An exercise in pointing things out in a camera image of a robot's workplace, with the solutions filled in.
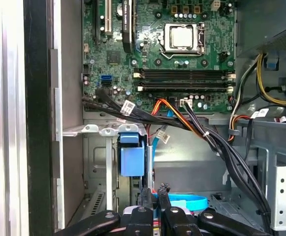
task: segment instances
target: ventilation holes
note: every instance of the ventilation holes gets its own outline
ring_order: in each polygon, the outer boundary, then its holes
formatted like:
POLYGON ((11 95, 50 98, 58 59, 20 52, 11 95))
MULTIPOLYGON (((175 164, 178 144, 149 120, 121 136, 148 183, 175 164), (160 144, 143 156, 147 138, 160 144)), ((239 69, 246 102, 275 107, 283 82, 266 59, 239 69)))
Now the ventilation holes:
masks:
POLYGON ((97 200, 95 202, 94 208, 92 209, 92 212, 90 213, 90 216, 95 215, 97 213, 97 210, 98 210, 98 207, 99 207, 99 205, 101 203, 102 197, 103 197, 103 194, 99 193, 98 194, 98 198, 97 198, 97 200))

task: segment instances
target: screw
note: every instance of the screw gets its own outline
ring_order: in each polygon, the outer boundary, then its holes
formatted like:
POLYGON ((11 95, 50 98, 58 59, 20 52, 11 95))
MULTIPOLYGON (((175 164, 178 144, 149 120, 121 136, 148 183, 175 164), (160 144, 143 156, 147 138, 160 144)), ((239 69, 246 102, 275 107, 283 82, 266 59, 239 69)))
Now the screw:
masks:
POLYGON ((204 217, 207 219, 213 219, 213 215, 211 213, 204 213, 204 217))
POLYGON ((132 60, 132 65, 137 65, 137 60, 132 60))
POLYGON ((105 218, 113 218, 113 217, 114 215, 110 212, 105 215, 105 218))
POLYGON ((145 209, 145 208, 143 208, 143 207, 140 207, 140 208, 138 209, 138 211, 139 211, 139 212, 145 212, 145 211, 146 211, 146 209, 145 209))
POLYGON ((172 207, 170 210, 171 210, 173 213, 177 213, 177 212, 179 211, 176 207, 172 207))

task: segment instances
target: motherboard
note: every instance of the motherboard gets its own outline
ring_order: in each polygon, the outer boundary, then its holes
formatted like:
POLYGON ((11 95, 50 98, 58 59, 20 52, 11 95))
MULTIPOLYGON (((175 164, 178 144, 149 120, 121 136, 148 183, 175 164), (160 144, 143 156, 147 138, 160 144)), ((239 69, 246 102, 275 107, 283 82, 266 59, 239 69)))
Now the motherboard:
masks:
POLYGON ((197 113, 232 110, 233 0, 88 0, 83 94, 129 100, 150 112, 159 98, 197 113))

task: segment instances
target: blue cable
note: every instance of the blue cable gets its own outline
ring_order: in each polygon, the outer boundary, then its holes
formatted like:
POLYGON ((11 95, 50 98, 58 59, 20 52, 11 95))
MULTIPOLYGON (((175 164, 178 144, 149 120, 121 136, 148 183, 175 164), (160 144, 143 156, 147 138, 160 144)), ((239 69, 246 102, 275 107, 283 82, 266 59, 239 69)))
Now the blue cable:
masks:
MULTIPOLYGON (((173 112, 172 110, 168 110, 168 113, 167 113, 167 117, 173 117, 173 112)), ((160 130, 165 130, 167 128, 167 125, 163 125, 160 130)), ((159 141, 159 138, 155 137, 154 140, 153 140, 153 167, 154 167, 154 159, 155 159, 155 154, 156 154, 156 147, 157 147, 157 144, 158 144, 158 141, 159 141)))

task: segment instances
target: black expansion slot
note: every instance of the black expansion slot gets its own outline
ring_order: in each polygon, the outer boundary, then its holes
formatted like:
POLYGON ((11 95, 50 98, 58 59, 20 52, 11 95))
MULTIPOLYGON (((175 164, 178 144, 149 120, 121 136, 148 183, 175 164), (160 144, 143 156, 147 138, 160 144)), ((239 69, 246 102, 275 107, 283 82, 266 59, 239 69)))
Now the black expansion slot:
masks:
POLYGON ((222 70, 167 70, 139 69, 138 76, 145 80, 224 80, 227 72, 222 70))
POLYGON ((93 39, 96 44, 100 41, 99 0, 93 0, 93 39))
POLYGON ((133 52, 133 36, 132 36, 132 0, 122 1, 122 43, 126 53, 131 54, 133 52))

